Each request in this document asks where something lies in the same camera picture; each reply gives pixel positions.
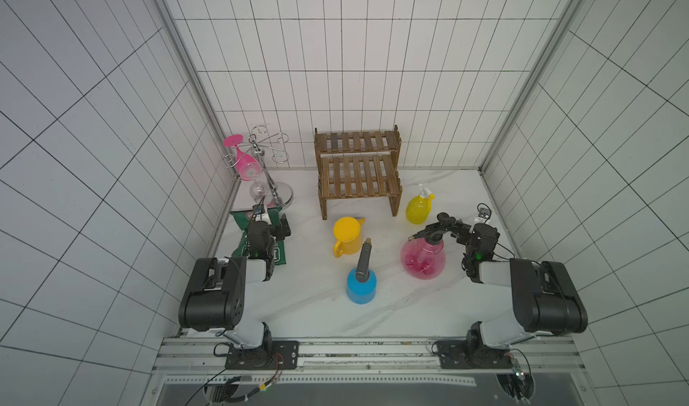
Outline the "pink pump spray bottle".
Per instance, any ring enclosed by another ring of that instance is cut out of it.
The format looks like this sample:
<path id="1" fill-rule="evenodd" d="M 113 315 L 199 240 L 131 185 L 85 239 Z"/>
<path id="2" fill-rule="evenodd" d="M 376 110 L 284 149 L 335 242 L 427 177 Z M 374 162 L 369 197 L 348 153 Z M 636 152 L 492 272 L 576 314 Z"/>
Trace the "pink pump spray bottle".
<path id="1" fill-rule="evenodd" d="M 444 231 L 427 226 L 407 239 L 400 252 L 400 262 L 408 274 L 420 280 L 432 280 L 445 268 Z"/>

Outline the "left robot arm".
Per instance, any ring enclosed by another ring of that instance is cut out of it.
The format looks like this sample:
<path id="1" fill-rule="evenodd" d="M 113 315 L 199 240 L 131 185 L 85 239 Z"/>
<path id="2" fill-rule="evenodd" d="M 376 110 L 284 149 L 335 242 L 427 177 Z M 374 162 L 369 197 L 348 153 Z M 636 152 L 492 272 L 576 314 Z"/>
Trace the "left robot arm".
<path id="1" fill-rule="evenodd" d="M 285 216 L 276 225 L 252 219 L 246 229 L 247 255 L 200 258 L 179 306 L 179 324 L 196 332 L 215 332 L 226 351 L 228 370 L 295 369 L 297 341 L 276 341 L 268 325 L 245 318 L 245 296 L 251 283 L 268 282 L 276 268 L 276 241 L 291 235 Z"/>

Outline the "blue pump spray bottle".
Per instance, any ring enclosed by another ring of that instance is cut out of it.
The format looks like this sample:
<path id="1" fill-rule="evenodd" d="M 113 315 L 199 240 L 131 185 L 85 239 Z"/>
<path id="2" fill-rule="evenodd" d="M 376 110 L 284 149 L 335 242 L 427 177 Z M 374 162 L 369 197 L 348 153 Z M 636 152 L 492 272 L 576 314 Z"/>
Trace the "blue pump spray bottle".
<path id="1" fill-rule="evenodd" d="M 347 296 L 357 305 L 365 305 L 375 298 L 378 280 L 370 268 L 371 250 L 371 239 L 367 237 L 362 244 L 357 266 L 347 276 Z"/>

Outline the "yellow plastic watering can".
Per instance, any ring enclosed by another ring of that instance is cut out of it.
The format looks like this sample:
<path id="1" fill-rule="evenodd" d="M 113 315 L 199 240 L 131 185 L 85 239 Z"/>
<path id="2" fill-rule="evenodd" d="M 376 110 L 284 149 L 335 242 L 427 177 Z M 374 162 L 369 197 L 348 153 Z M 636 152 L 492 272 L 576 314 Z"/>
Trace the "yellow plastic watering can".
<path id="1" fill-rule="evenodd" d="M 362 226 L 366 219 L 344 217 L 339 219 L 333 228 L 336 243 L 333 249 L 334 257 L 355 255 L 362 248 Z"/>

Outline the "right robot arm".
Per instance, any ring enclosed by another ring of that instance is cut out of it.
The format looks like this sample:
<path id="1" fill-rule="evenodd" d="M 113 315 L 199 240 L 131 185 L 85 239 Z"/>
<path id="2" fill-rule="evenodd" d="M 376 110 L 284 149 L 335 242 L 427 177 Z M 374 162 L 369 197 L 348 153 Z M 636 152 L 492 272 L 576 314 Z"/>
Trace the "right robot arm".
<path id="1" fill-rule="evenodd" d="M 511 352 L 540 334 L 580 334 L 588 313 L 566 267 L 558 262 L 535 262 L 513 257 L 495 259 L 497 228 L 479 222 L 470 226 L 445 212 L 416 234 L 440 245 L 449 233 L 465 247 L 461 266 L 468 278 L 481 285 L 506 287 L 511 307 L 486 321 L 474 323 L 464 339 L 436 341 L 432 346 L 443 369 L 510 369 L 520 373 Z"/>

